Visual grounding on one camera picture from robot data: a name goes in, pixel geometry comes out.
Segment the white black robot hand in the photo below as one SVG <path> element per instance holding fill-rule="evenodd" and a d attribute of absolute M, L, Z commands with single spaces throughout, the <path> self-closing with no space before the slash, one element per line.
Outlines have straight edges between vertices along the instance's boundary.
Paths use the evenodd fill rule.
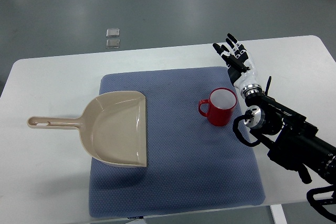
<path fill-rule="evenodd" d="M 214 43 L 213 48 L 225 61 L 232 85 L 239 90 L 243 99 L 254 93 L 261 94 L 263 91 L 257 79 L 258 72 L 245 46 L 232 34 L 227 34 L 225 41 L 227 45 Z"/>

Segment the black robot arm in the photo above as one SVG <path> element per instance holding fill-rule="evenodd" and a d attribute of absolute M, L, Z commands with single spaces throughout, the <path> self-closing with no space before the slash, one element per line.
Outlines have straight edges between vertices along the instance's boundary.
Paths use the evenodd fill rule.
<path fill-rule="evenodd" d="M 268 96 L 253 83 L 239 87 L 246 112 L 234 119 L 233 132 L 246 146 L 265 145 L 269 159 L 286 170 L 299 174 L 304 184 L 312 182 L 308 170 L 329 183 L 307 192 L 310 206 L 335 222 L 335 214 L 325 206 L 335 204 L 335 147 L 316 136 L 318 128 L 306 117 Z"/>

